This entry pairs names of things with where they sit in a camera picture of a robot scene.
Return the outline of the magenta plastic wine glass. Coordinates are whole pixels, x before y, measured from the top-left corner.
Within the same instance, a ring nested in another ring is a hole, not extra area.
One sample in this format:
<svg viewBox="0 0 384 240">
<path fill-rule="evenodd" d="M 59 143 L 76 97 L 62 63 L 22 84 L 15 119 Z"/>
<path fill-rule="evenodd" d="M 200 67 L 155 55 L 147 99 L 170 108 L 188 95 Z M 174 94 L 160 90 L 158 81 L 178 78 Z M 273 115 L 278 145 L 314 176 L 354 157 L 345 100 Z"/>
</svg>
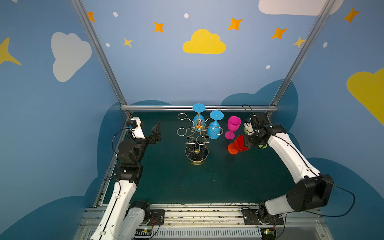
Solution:
<svg viewBox="0 0 384 240">
<path fill-rule="evenodd" d="M 237 116 L 231 116 L 228 119 L 228 131 L 225 132 L 225 137 L 228 140 L 233 140 L 235 138 L 235 131 L 237 131 L 242 123 L 242 120 Z"/>
</svg>

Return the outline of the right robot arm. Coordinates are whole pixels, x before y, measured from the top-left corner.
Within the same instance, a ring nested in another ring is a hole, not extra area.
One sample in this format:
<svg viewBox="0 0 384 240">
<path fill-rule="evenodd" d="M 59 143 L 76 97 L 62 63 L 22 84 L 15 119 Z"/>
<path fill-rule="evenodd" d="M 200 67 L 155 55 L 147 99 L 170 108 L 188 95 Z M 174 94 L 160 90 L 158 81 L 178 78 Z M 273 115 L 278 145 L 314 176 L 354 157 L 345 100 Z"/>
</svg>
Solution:
<svg viewBox="0 0 384 240">
<path fill-rule="evenodd" d="M 283 213 L 302 212 L 328 204 L 334 183 L 332 177 L 322 175 L 310 164 L 281 125 L 271 124 L 265 113 L 256 113 L 245 122 L 245 128 L 245 147 L 267 145 L 272 148 L 295 183 L 285 195 L 265 201 L 259 206 L 258 215 L 262 221 Z"/>
</svg>

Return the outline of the blue wine glass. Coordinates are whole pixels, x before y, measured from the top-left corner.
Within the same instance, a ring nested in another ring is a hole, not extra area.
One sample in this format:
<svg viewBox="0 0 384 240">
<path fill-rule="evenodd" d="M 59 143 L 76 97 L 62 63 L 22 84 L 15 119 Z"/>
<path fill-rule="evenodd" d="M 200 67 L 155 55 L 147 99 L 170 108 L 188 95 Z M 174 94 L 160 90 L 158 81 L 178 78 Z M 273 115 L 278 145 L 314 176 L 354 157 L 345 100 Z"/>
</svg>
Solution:
<svg viewBox="0 0 384 240">
<path fill-rule="evenodd" d="M 218 121 L 224 118 L 224 114 L 219 110 L 214 110 L 210 113 L 210 118 L 213 120 L 207 127 L 207 135 L 211 140 L 216 140 L 220 137 L 223 132 Z"/>
<path fill-rule="evenodd" d="M 202 120 L 205 122 L 205 118 L 202 116 L 202 113 L 206 110 L 206 106 L 203 104 L 194 104 L 193 105 L 193 111 L 197 113 L 195 117 L 193 118 L 193 122 L 196 123 L 198 120 Z"/>
</svg>

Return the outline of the red plastic wine glass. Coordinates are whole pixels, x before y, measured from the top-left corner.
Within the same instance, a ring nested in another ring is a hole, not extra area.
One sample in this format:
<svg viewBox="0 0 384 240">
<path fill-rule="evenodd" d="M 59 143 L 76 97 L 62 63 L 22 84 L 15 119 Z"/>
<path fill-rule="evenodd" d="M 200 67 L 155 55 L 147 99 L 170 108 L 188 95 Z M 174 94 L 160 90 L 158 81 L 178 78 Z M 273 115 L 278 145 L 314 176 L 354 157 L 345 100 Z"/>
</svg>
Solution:
<svg viewBox="0 0 384 240">
<path fill-rule="evenodd" d="M 240 135 L 232 144 L 228 145 L 227 149 L 231 155 L 237 155 L 239 152 L 248 151 L 250 148 L 245 147 L 244 136 Z"/>
</svg>

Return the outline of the green wine glass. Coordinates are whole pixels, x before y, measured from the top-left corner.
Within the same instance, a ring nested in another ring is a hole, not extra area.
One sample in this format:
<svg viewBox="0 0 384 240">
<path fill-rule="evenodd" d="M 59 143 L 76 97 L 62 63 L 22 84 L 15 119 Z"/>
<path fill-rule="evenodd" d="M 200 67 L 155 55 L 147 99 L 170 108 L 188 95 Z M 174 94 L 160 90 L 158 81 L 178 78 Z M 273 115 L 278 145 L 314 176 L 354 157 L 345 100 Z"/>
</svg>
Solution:
<svg viewBox="0 0 384 240">
<path fill-rule="evenodd" d="M 265 145 L 258 145 L 258 148 L 259 148 L 259 149 L 266 149 L 267 147 L 268 147 L 267 144 L 265 144 Z"/>
</svg>

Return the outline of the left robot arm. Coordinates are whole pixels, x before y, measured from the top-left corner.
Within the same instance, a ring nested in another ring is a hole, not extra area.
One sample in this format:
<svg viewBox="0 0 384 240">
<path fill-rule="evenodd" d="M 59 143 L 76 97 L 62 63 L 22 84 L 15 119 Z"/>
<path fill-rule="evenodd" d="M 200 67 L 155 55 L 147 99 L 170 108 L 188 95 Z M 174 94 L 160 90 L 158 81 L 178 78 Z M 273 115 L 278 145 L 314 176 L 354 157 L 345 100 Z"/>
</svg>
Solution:
<svg viewBox="0 0 384 240">
<path fill-rule="evenodd" d="M 123 131 L 125 139 L 118 144 L 115 153 L 120 164 L 117 173 L 109 178 L 115 181 L 114 191 L 91 240 L 132 240 L 139 226 L 151 220 L 147 202 L 136 201 L 130 205 L 130 201 L 142 178 L 141 161 L 148 145 L 155 145 L 162 139 L 161 123 L 155 124 L 151 135 L 145 135 L 140 118 L 132 118 Z"/>
</svg>

